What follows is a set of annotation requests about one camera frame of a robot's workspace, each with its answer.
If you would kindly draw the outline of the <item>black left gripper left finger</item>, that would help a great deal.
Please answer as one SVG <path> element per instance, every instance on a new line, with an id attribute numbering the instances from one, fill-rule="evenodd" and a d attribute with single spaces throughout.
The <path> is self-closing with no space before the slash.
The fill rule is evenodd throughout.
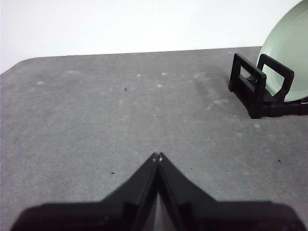
<path id="1" fill-rule="evenodd" d="M 101 201 L 47 203 L 25 209 L 13 231 L 141 231 L 157 200 L 158 153 Z"/>

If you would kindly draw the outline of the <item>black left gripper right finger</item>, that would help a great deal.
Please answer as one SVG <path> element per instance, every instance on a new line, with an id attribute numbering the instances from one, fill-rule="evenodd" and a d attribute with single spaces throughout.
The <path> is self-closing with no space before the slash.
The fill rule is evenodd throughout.
<path id="1" fill-rule="evenodd" d="M 158 184 L 167 214 L 178 231 L 302 231 L 297 213 L 270 201 L 218 201 L 158 154 Z"/>

